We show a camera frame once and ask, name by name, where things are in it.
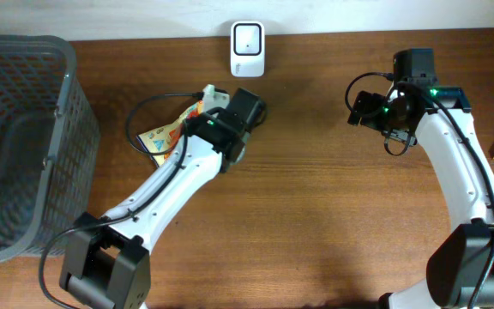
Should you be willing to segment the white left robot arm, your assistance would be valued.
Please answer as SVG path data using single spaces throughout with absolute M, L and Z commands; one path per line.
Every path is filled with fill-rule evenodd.
M 160 235 L 207 182 L 243 158 L 266 103 L 240 88 L 234 95 L 207 86 L 207 111 L 178 126 L 166 161 L 129 197 L 100 218 L 82 214 L 63 232 L 59 286 L 91 308 L 143 308 L 151 288 L 150 255 Z

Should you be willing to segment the yellow wet wipes pack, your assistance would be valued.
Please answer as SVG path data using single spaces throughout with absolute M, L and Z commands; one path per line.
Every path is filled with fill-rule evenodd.
M 136 138 L 142 145 L 145 151 L 150 153 L 160 153 L 153 155 L 152 161 L 159 167 L 170 156 L 170 153 L 162 154 L 167 150 L 173 150 L 181 133 L 182 122 L 187 118 L 197 117 L 203 112 L 204 103 L 202 100 L 197 101 L 192 106 L 188 107 L 174 122 L 163 125 L 159 128 L 149 130 L 139 134 Z

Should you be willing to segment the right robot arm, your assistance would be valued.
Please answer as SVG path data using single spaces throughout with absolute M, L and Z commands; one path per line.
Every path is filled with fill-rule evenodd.
M 361 91 L 347 122 L 380 132 L 387 142 L 426 152 L 440 184 L 450 236 L 432 254 L 425 279 L 387 293 L 380 308 L 494 308 L 494 174 L 476 136 L 460 87 L 439 84 L 431 49 L 394 55 L 386 94 Z

